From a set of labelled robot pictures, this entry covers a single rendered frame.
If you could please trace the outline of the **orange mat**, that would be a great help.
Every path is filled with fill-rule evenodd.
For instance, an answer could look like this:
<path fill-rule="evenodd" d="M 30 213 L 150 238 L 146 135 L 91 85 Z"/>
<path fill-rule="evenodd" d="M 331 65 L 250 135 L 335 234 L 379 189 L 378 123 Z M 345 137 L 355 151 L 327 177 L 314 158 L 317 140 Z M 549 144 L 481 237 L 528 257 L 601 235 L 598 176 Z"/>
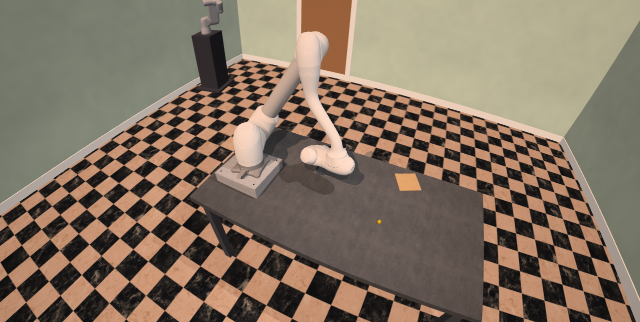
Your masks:
<path fill-rule="evenodd" d="M 394 174 L 400 191 L 422 191 L 416 174 Z"/>

